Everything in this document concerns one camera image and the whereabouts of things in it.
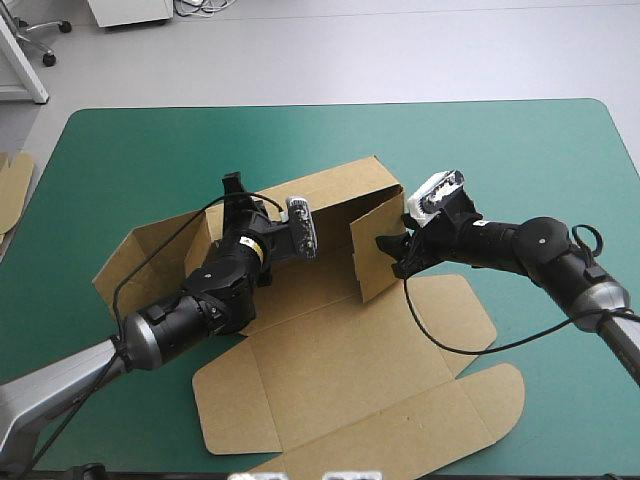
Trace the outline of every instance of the silver component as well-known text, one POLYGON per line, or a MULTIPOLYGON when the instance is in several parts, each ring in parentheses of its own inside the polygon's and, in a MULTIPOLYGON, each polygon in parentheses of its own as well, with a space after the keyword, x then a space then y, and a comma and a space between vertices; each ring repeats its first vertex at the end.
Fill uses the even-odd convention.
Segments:
MULTIPOLYGON (((594 285, 593 287, 585 290, 578 296, 573 302, 573 305, 569 308, 567 313, 570 316, 578 315, 585 310, 617 310, 617 309, 629 309, 631 308, 631 296, 625 288, 618 282, 603 282, 594 285)), ((581 318, 576 321, 576 326, 585 332, 595 332, 598 322, 602 318, 601 315, 590 315, 585 318, 581 318)), ((622 318, 615 318, 614 321, 620 325, 620 328, 630 329, 627 324, 635 324, 637 328, 637 322, 632 320, 626 320, 622 318)))
MULTIPOLYGON (((114 354, 106 340, 0 386, 0 472, 24 470, 40 431, 82 397, 114 354)), ((103 385, 124 372, 117 359, 103 385)))
POLYGON ((155 370, 162 366, 162 354, 147 321, 138 312, 127 316, 125 323, 127 354, 135 368, 155 370))
POLYGON ((382 480, 382 472, 327 472, 322 480, 382 480))
POLYGON ((459 170, 447 170, 431 175, 407 200, 409 215, 424 227, 436 218, 447 199, 464 186, 459 170))
POLYGON ((227 480, 289 480, 286 473, 232 473, 227 480))
POLYGON ((629 337, 638 350, 640 350, 640 322, 629 320, 628 318, 613 317, 613 322, 620 327, 620 330, 629 337))

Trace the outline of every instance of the cardboard sheet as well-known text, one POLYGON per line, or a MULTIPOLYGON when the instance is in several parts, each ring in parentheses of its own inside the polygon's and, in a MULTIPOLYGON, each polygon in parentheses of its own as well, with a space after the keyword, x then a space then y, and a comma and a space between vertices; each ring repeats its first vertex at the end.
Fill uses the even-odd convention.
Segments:
MULTIPOLYGON (((375 245, 378 235, 404 232, 404 192, 375 157, 261 193, 309 200, 319 255, 274 265, 273 284, 254 293, 248 338, 194 375, 211 452, 282 452, 258 470, 286 470, 292 480, 359 468, 414 478, 515 425, 524 405, 520 373, 503 365, 456 380, 474 357, 440 351, 410 317, 393 261, 375 245)), ((125 273, 190 215, 124 239, 94 280, 107 304, 125 273)), ((222 208, 212 207, 123 289, 123 312, 179 289, 215 253, 221 230, 222 208)), ((410 288, 443 341, 482 349, 494 340, 462 277, 416 278, 410 288)))
POLYGON ((10 161, 7 154, 0 154, 0 235, 18 223, 32 174, 30 155, 20 153, 10 161))

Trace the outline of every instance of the green table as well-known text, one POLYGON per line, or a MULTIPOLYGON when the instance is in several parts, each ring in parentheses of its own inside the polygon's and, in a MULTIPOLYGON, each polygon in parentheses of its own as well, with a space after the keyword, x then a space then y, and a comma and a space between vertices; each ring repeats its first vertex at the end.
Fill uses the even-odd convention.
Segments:
MULTIPOLYGON (((462 170, 489 219, 596 225, 601 263, 640 292, 640 184, 593 100, 84 110, 69 120, 0 264, 0 382, 113 332, 91 278, 132 227, 199 207, 221 193, 228 171, 258 190, 372 153, 409 192, 433 172, 462 170)), ((562 318, 526 279, 456 265, 433 272, 466 275, 499 343, 562 318)), ((228 471, 265 460, 213 456, 201 438, 191 376, 237 341, 216 338, 157 372, 118 380, 39 467, 228 471)), ((569 327, 469 370, 502 361, 525 377, 520 423, 444 472, 638 473, 638 388, 597 336, 569 327)))

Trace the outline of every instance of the cardboard panel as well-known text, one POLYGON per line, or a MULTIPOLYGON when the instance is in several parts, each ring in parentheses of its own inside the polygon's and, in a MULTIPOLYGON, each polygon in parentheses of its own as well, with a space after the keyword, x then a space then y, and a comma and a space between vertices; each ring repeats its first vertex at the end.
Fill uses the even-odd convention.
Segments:
POLYGON ((0 159, 0 234, 11 230, 24 208, 24 200, 33 173, 33 158, 20 153, 13 162, 0 159))
POLYGON ((280 452, 282 447, 249 341, 193 376, 207 449, 213 453, 280 452), (241 401, 228 401, 240 395, 241 401))
POLYGON ((315 262, 290 262, 274 274, 273 284, 254 293, 257 317, 243 335, 286 322, 358 293, 350 248, 322 256, 315 262))
MULTIPOLYGON (((413 278, 409 293, 429 332, 446 345, 482 350, 496 339, 496 327, 461 275, 413 278)), ((441 353, 454 377, 477 358, 445 350, 441 353)))
POLYGON ((351 223, 356 277, 364 302, 397 282, 391 269, 395 260, 378 249, 376 237, 404 233, 403 213, 404 195, 400 192, 351 223))
POLYGON ((285 451, 451 379, 438 349, 416 335, 398 287, 251 337, 285 451))
POLYGON ((398 181, 378 159, 367 157, 282 183, 262 193, 282 205, 289 195, 302 195, 313 210, 321 210, 394 185, 398 181))
MULTIPOLYGON (((96 290, 109 308, 116 285, 161 242, 175 233, 193 213, 185 213, 129 232, 93 279, 96 290)), ((202 219, 189 225, 122 289, 120 311, 123 315, 178 291, 185 278, 184 259, 200 223, 202 219)))
POLYGON ((494 442, 454 381, 287 452, 281 462, 292 480, 321 478, 327 470, 380 470, 384 478, 412 479, 494 442))
MULTIPOLYGON (((419 277, 412 286, 414 296, 424 299, 418 308, 429 319, 429 328, 441 331, 454 325, 457 337, 448 336, 449 340, 466 344, 471 338, 480 349, 492 342, 495 331, 491 321, 479 302, 470 300, 475 296, 464 279, 454 275, 419 277), (448 311, 452 304, 457 308, 448 311)), ((401 284, 396 283, 367 304, 361 303, 356 292, 265 327, 244 342, 252 345, 285 452, 449 382, 453 372, 458 373, 470 361, 465 358, 464 364, 453 362, 452 368, 440 349, 420 334, 405 304, 401 284)), ((209 367, 201 370, 194 386, 205 381, 209 367)), ((198 399, 201 416, 207 412, 213 415, 219 404, 245 402, 242 391, 227 393, 227 397, 198 399)), ((207 395, 206 388, 196 390, 196 398, 200 395, 207 395)), ((244 434, 252 438, 256 432, 248 428, 244 434)), ((234 450, 235 439, 225 442, 217 436, 215 441, 208 439, 207 445, 213 445, 210 450, 214 451, 247 452, 243 447, 234 450)))

